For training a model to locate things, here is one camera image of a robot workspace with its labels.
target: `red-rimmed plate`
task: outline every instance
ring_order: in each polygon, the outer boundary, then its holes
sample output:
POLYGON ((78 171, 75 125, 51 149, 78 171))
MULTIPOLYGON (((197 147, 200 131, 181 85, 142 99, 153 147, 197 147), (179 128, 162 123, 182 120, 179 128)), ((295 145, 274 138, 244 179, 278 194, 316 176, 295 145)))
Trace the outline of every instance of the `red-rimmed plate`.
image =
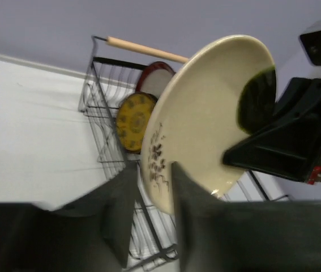
POLYGON ((159 98, 175 73, 165 62, 153 62, 143 70, 135 92, 145 92, 159 98))

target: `rack wire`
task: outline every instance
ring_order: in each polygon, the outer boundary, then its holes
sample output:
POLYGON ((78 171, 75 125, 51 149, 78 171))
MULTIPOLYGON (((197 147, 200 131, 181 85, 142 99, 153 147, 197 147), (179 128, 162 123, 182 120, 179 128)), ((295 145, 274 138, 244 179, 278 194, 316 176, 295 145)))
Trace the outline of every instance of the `rack wire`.
MULTIPOLYGON (((134 92, 140 73, 146 66, 137 63, 113 60, 97 56, 97 42, 105 39, 93 36, 93 49, 86 72, 78 110, 89 119, 95 144, 99 153, 97 161, 101 164, 106 181, 113 179, 129 162, 137 162, 139 155, 127 154, 121 146, 115 117, 120 103, 134 92)), ((147 198, 141 182, 138 167, 139 195, 134 208, 129 262, 126 271, 142 267, 151 271, 178 258, 174 218, 164 214, 147 198)), ((270 199, 265 188, 253 172, 248 172, 250 180, 264 201, 289 200, 288 195, 270 199)), ((237 187, 252 201, 242 181, 237 187)), ((222 200, 231 201, 225 194, 222 200)))

